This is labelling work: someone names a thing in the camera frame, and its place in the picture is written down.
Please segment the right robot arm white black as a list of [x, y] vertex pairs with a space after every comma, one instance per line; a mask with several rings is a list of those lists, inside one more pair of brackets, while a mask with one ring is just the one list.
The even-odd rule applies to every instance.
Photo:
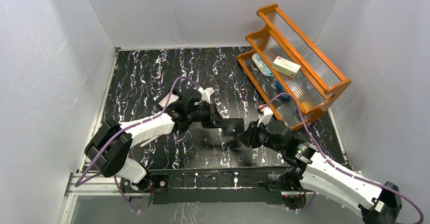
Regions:
[[252, 121], [237, 140], [251, 148], [265, 146], [281, 154], [288, 168], [263, 183], [270, 191], [314, 191], [361, 216], [364, 223], [395, 223], [402, 209], [398, 187], [373, 185], [355, 172], [324, 158], [317, 147], [295, 138], [283, 121]]

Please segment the black card holder wallet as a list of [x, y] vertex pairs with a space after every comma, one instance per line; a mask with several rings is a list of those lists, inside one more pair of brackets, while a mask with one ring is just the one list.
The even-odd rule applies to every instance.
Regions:
[[222, 128], [223, 137], [236, 137], [245, 131], [245, 121], [243, 118], [224, 119], [226, 127]]

